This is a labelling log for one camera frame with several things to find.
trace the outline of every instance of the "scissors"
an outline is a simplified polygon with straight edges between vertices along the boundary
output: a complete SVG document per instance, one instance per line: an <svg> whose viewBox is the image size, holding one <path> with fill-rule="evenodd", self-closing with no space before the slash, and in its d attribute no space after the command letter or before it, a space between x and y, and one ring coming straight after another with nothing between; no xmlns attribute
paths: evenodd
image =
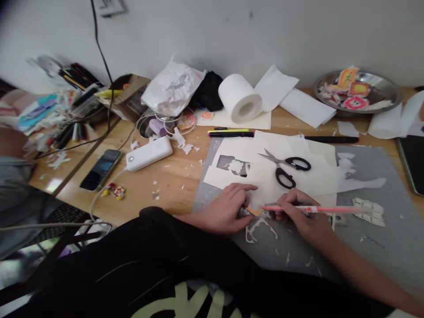
<svg viewBox="0 0 424 318"><path fill-rule="evenodd" d="M290 157L290 158L287 158L287 159L280 160L280 159L277 159L276 157L274 157L268 150L265 149L265 152L266 152L267 155L263 155L263 154L258 154L258 155L261 155L262 157L275 162L275 164L277 165L277 170L275 170L275 177L277 178L278 183L280 185L282 185L286 189L295 188L296 187L296 182L295 182L295 180L293 180L293 176L289 175L282 168L280 168L280 163L284 163L284 164L286 164L288 166L291 166L293 168L296 168L296 170L309 171L310 168L311 168L310 163L307 162L303 158L300 158L300 157ZM294 163L295 160L298 160L298 161L303 162L304 164L306 164L306 167L295 164ZM280 176L281 175L285 176L287 178L287 180L291 182L291 185L284 184L280 180Z"/></svg>

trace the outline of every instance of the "gray cutting mat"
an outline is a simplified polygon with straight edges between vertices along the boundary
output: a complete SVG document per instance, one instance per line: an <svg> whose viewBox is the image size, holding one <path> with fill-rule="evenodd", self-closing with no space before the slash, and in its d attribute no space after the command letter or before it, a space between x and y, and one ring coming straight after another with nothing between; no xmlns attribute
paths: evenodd
<svg viewBox="0 0 424 318"><path fill-rule="evenodd" d="M192 212L202 210L221 192L221 189L203 182L220 143L220 138L212 139ZM405 290L424 300L424 224L396 168L381 148L336 146L336 153L338 152L355 155L351 160L356 169L353 176L355 179L386 178L387 182L380 189L358 189L339 193L337 196L337 205L352 205L355 197L379 203L384 208L386 228L355 216L347 216L346 226L336 227L337 235ZM234 235L232 239L263 268L322 275L333 281L343 282L336 270L303 241L293 223L271 220L268 223L277 232L278 239L275 239L265 224L256 227L255 244L245 241L244 231ZM364 235L378 244L369 239L360 242ZM311 257L314 259L307 266Z"/></svg>

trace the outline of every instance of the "cardboard box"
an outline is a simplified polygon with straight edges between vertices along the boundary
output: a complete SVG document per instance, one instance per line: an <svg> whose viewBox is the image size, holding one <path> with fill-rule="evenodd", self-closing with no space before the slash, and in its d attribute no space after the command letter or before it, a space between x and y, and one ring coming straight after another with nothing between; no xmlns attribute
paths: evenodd
<svg viewBox="0 0 424 318"><path fill-rule="evenodd" d="M118 97L114 98L112 111L124 120L136 122L148 109L147 105L141 104L141 96L147 88L150 79L134 74L126 74L117 78L110 89L122 90L124 84L130 86ZM99 98L99 101L109 107L110 99Z"/></svg>

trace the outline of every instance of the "gray cloth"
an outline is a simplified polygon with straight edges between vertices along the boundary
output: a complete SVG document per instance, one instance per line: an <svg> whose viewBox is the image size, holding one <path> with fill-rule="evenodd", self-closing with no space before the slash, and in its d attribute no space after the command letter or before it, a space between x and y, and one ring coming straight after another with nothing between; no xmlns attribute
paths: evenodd
<svg viewBox="0 0 424 318"><path fill-rule="evenodd" d="M62 204L28 185L33 167L29 161L0 156L0 227L40 223ZM0 232L0 260L24 246L40 231Z"/></svg>

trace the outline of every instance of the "plastic bag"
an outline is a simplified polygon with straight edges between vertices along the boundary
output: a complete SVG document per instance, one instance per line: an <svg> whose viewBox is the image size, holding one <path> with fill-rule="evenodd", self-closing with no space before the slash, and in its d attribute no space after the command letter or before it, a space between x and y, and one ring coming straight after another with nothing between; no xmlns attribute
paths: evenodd
<svg viewBox="0 0 424 318"><path fill-rule="evenodd" d="M153 111L178 116L189 104L206 71L201 73L184 63L171 61L149 84L141 102Z"/></svg>

